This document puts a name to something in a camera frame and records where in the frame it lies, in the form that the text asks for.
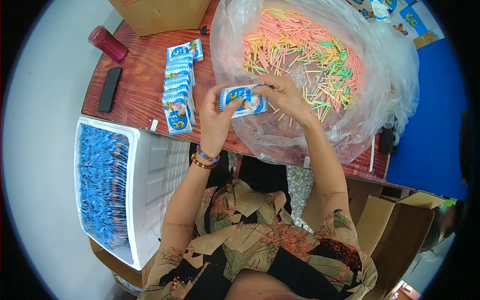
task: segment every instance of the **red thermos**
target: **red thermos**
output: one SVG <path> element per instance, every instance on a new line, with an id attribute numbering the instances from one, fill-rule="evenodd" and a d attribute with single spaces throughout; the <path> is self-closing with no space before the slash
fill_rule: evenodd
<path id="1" fill-rule="evenodd" d="M 88 37 L 88 42 L 103 53 L 107 54 L 114 61 L 122 61 L 127 56 L 128 49 L 124 44 L 113 37 L 103 26 L 97 26 Z"/>

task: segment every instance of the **smartphone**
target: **smartphone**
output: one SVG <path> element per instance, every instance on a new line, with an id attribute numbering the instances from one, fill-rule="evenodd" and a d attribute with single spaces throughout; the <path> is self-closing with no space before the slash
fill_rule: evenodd
<path id="1" fill-rule="evenodd" d="M 113 99 L 117 86 L 119 85 L 122 68 L 117 67 L 108 71 L 105 83 L 103 84 L 102 95 L 98 103 L 98 112 L 111 112 L 113 106 Z"/>

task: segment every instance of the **wooden table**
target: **wooden table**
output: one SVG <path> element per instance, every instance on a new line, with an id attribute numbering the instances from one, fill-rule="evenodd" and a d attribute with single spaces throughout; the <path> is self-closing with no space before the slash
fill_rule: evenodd
<path id="1" fill-rule="evenodd" d="M 212 0 L 207 8 L 202 25 L 211 24 L 219 0 Z M 93 73 L 88 87 L 82 113 L 127 126 L 149 130 L 153 120 L 158 120 L 155 132 L 168 135 L 167 121 L 162 105 L 164 69 L 168 47 L 183 44 L 196 38 L 202 40 L 204 60 L 194 65 L 196 87 L 193 89 L 195 106 L 201 107 L 206 91 L 215 85 L 212 60 L 210 57 L 209 36 L 200 34 L 200 30 L 180 30 L 138 37 L 123 21 L 114 34 L 115 38 L 127 46 L 129 53 L 120 63 L 114 62 L 103 54 Z M 107 72 L 114 67 L 122 67 L 123 73 L 117 88 L 113 109 L 110 113 L 97 111 L 100 94 Z M 195 113 L 196 125 L 193 132 L 175 135 L 187 141 L 200 142 L 200 118 Z M 375 139 L 373 171 L 370 173 L 370 154 L 367 150 L 350 164 L 343 164 L 345 175 L 357 179 L 386 183 L 389 156 L 378 153 L 378 138 Z M 252 155 L 251 151 L 235 134 L 230 126 L 224 149 Z M 295 147 L 285 151 L 297 151 Z M 303 159 L 290 162 L 303 166 Z"/>

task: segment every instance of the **clear plastic bag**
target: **clear plastic bag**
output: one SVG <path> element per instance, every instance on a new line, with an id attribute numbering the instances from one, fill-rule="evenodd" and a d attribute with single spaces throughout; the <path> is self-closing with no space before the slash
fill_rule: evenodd
<path id="1" fill-rule="evenodd" d="M 344 0 L 221 0 L 210 33 L 217 83 L 252 84 L 258 76 L 243 68 L 243 38 L 255 30 L 262 8 L 301 12 L 352 49 L 363 63 L 354 104 L 332 111 L 322 123 L 340 162 L 349 163 L 367 150 L 382 125 L 401 134 L 419 101 L 419 59 L 413 42 L 385 22 L 367 22 Z M 300 72 L 290 74 L 306 86 Z M 259 159 L 304 166 L 308 149 L 304 134 L 288 118 L 266 112 L 232 119 L 235 133 Z"/>

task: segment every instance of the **terrazzo floor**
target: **terrazzo floor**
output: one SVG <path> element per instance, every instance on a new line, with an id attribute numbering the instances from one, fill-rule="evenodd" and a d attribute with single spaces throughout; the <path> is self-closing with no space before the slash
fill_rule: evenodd
<path id="1" fill-rule="evenodd" d="M 240 154 L 230 151 L 227 152 L 228 169 L 233 168 L 233 171 L 235 172 L 237 157 L 239 157 Z M 312 190 L 314 182 L 312 170 L 287 166 L 287 181 L 288 193 L 291 197 L 292 219 L 296 226 L 303 227 L 313 233 L 300 217 L 305 204 L 307 203 L 307 199 L 310 196 L 310 191 Z"/>

